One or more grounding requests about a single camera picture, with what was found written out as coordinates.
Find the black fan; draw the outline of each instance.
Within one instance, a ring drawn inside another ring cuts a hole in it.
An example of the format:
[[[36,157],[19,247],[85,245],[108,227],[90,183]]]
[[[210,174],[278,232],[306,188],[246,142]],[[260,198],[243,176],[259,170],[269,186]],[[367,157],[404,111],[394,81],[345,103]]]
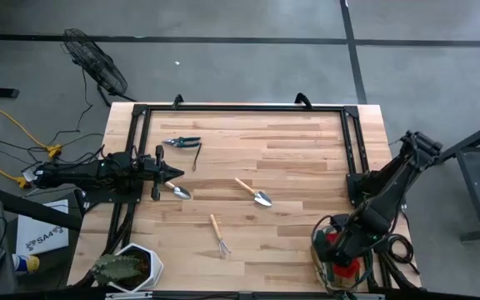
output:
[[[128,85],[123,75],[114,65],[113,59],[101,50],[95,42],[92,42],[90,37],[75,28],[64,30],[63,37],[64,46],[72,55],[73,62],[96,81],[97,90],[108,107],[111,104],[107,101],[102,88],[107,90],[110,95],[136,102],[136,100],[124,95]]]

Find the pruning shears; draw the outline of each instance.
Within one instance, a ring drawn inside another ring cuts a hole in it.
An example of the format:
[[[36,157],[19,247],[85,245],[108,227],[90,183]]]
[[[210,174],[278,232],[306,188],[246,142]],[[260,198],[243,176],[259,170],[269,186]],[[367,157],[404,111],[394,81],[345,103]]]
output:
[[[167,140],[162,141],[170,146],[174,146],[177,148],[193,148],[199,146],[201,144],[199,141],[201,140],[200,137],[178,137],[178,138],[169,138]]]

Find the black clamp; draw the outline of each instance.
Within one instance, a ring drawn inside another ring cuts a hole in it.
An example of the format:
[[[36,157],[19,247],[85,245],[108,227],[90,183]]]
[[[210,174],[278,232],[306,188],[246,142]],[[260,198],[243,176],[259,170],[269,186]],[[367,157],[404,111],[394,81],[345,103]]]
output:
[[[179,103],[183,103],[183,102],[184,102],[183,96],[181,96],[181,94],[178,94],[175,97],[175,100],[173,100],[173,105],[172,105],[173,110],[177,110]]]
[[[155,165],[157,166],[158,170],[160,170],[163,167],[163,159],[164,159],[163,146],[157,145],[155,147]],[[151,199],[153,199],[154,201],[160,200],[160,191],[159,191],[158,183],[162,181],[163,179],[159,177],[153,183],[153,187],[151,189]]]
[[[294,104],[305,104],[306,109],[313,109],[313,105],[310,103],[310,100],[308,100],[307,96],[305,96],[302,92],[299,92],[296,96],[296,101],[294,101]]]
[[[343,107],[343,111],[349,114],[353,118],[358,118],[358,107],[356,105]]]

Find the potted plant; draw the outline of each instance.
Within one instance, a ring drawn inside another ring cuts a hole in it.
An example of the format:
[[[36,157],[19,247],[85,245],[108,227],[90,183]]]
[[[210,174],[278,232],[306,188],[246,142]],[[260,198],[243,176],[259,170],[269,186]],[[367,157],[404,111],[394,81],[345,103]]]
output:
[[[157,285],[163,269],[163,263],[154,251],[131,243],[115,255],[101,256],[91,271],[98,283],[125,293],[135,293]]]

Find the wooden table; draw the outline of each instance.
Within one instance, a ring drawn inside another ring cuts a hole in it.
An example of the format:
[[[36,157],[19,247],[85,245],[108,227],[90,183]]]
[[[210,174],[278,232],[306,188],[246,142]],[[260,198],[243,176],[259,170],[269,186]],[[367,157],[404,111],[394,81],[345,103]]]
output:
[[[103,139],[105,153],[124,150],[132,110],[133,103],[112,105]],[[362,105],[359,112],[370,168],[379,169],[391,160],[380,107]],[[351,120],[349,126],[356,147]],[[164,263],[156,289],[324,291],[314,273],[309,235],[323,216],[353,210],[345,184],[348,165],[338,114],[154,112],[146,153],[154,153],[164,139],[194,136],[202,137],[203,143],[196,172],[192,171],[195,148],[165,146],[164,158],[185,171],[173,182],[186,188],[192,200],[180,200],[164,189],[161,201],[154,202],[148,183],[134,216],[132,242],[154,250]],[[361,172],[358,160],[356,165]],[[235,177],[264,190],[273,206],[255,204]],[[82,278],[104,249],[112,210],[112,204],[101,204],[84,217],[68,284]],[[219,257],[211,213],[232,249],[226,259]],[[396,233],[409,238],[402,217]],[[374,267],[380,283],[377,260]],[[409,266],[400,268],[420,285]]]

